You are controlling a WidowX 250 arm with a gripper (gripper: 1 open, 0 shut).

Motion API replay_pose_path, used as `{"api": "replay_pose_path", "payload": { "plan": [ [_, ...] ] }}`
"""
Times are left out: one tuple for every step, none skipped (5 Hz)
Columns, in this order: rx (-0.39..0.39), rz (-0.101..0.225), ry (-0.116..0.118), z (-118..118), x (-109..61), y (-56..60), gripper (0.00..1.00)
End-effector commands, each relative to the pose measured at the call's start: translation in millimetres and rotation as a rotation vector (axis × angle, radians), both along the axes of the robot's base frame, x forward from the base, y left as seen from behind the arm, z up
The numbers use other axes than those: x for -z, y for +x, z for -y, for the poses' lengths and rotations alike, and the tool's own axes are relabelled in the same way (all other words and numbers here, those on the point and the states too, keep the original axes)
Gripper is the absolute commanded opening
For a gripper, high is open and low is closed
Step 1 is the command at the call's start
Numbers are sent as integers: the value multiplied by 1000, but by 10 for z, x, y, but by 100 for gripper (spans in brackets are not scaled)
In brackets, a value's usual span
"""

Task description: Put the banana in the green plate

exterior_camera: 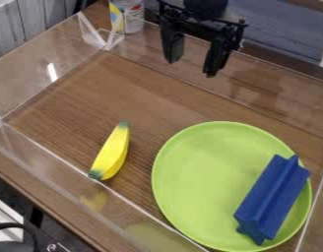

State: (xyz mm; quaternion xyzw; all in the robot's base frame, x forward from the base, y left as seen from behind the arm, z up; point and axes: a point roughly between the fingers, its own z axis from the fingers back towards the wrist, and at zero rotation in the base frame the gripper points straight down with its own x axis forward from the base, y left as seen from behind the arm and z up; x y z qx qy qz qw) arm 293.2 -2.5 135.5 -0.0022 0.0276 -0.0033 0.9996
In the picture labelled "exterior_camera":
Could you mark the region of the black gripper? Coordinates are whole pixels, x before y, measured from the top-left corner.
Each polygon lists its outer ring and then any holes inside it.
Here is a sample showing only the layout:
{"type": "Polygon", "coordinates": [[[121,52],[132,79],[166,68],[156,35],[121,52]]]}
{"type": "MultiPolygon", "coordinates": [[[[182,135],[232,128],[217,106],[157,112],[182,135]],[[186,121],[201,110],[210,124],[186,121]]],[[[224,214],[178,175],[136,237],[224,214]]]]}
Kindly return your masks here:
{"type": "MultiPolygon", "coordinates": [[[[228,0],[157,0],[158,15],[176,22],[182,22],[196,35],[208,38],[220,34],[209,44],[201,71],[212,78],[224,68],[231,49],[240,48],[245,19],[228,10],[228,0]]],[[[173,64],[184,55],[185,36],[177,23],[160,19],[162,54],[173,64]]]]}

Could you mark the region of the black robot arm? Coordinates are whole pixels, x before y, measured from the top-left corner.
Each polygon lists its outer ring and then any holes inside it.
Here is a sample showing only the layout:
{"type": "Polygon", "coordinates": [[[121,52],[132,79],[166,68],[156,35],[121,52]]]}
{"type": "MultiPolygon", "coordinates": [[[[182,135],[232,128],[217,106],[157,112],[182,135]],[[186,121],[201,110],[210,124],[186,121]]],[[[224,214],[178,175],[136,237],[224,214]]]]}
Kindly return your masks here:
{"type": "Polygon", "coordinates": [[[244,18],[225,14],[228,0],[157,0],[162,55],[176,63],[185,51],[185,34],[193,33],[209,42],[201,72],[212,78],[225,66],[232,51],[241,47],[244,18]]]}

